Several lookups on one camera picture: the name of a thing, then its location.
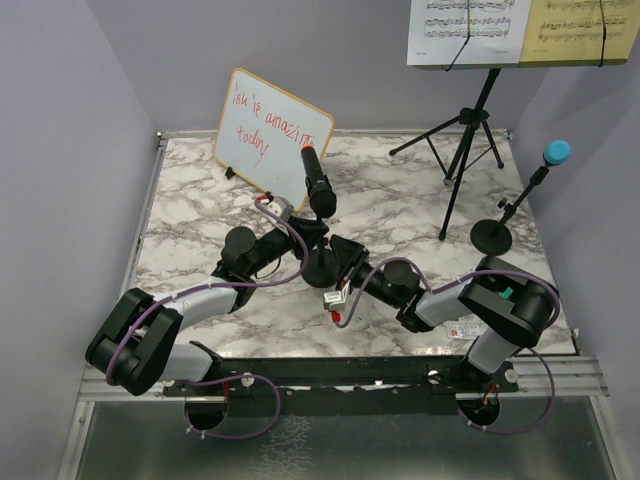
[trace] white wall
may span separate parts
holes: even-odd
[[[83,0],[0,11],[0,477],[50,479],[157,139]]]
[[[586,352],[597,354],[640,477],[640,47],[621,67],[549,70],[515,132],[523,181],[550,140],[573,147],[531,207]]]
[[[427,130],[472,107],[487,75],[408,67],[410,0],[87,3],[162,131],[218,128],[235,67],[328,111],[337,128]],[[545,71],[503,71],[487,103],[493,127],[516,126]]]

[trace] tripod leg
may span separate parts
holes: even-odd
[[[409,140],[407,143],[405,143],[403,145],[400,145],[397,148],[389,150],[389,155],[391,155],[393,157],[396,153],[404,150],[405,148],[410,147],[411,145],[414,145],[414,144],[418,143],[420,140],[423,140],[423,139],[425,139],[425,138],[427,138],[427,137],[429,137],[429,136],[431,136],[431,135],[433,135],[435,133],[438,133],[440,130],[444,130],[445,128],[450,127],[451,125],[456,123],[459,119],[460,119],[460,116],[452,118],[451,120],[449,120],[447,122],[444,122],[442,125],[438,125],[436,128],[432,128],[428,132],[423,133],[419,137],[416,137],[416,138],[414,138],[412,140]]]
[[[467,159],[469,158],[469,151],[471,150],[471,144],[473,143],[473,134],[475,129],[473,127],[467,126],[464,131],[464,135],[462,136],[462,140],[460,141],[460,146],[464,145],[464,153],[462,154],[462,159],[460,160],[460,170],[458,175],[456,176],[456,183],[453,185],[453,192],[451,192],[451,198],[449,199],[449,206],[447,207],[447,214],[444,216],[444,222],[442,223],[442,230],[440,230],[440,234],[438,238],[440,240],[444,240],[447,236],[447,227],[449,226],[449,220],[451,220],[451,213],[453,212],[453,207],[456,203],[456,197],[458,196],[458,190],[460,189],[460,183],[462,182],[462,174],[464,173],[464,167],[467,163]]]
[[[504,163],[502,163],[502,159],[498,153],[498,147],[496,147],[496,142],[493,140],[493,135],[491,135],[491,130],[489,129],[489,124],[486,120],[482,121],[482,127],[484,128],[484,133],[487,134],[487,138],[489,139],[489,146],[491,147],[491,150],[493,150],[493,154],[496,156],[496,160],[498,161],[498,168],[504,168]]]
[[[462,158],[464,152],[467,151],[467,149],[471,151],[471,144],[473,143],[473,136],[475,133],[476,128],[470,125],[467,125],[467,128],[464,129],[464,133],[462,135],[462,138],[460,139],[460,143],[458,144],[458,149],[456,150],[456,153],[451,160],[451,165],[449,165],[449,170],[447,170],[447,174],[444,177],[445,185],[453,185],[455,181],[453,179],[453,176],[455,175],[456,169],[458,168],[458,162],[460,161],[460,158]]]
[[[440,169],[442,170],[442,173],[444,173],[446,175],[447,174],[447,169],[444,168],[444,163],[442,163],[442,160],[440,159],[440,155],[438,155],[438,151],[436,150],[436,147],[433,145],[433,142],[431,141],[431,138],[427,137],[427,142],[429,142],[429,146],[431,147],[431,151],[436,156],[436,161],[438,162],[438,165],[440,165]]]

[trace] black microphone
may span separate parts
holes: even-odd
[[[330,218],[336,213],[338,199],[333,193],[329,179],[322,172],[320,161],[315,149],[311,145],[305,145],[300,152],[304,165],[305,184],[309,196],[309,206],[318,218]]]

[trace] music sheet page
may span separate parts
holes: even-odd
[[[640,0],[533,0],[522,61],[600,61],[603,11],[604,58],[627,58],[640,26]]]
[[[407,65],[450,65],[467,25],[469,43],[456,65],[517,64],[530,5],[531,0],[412,0]]]

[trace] whiteboard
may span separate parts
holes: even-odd
[[[247,182],[286,198],[300,210],[307,199],[300,150],[311,144],[322,159],[333,126],[328,113],[237,68],[213,156]]]

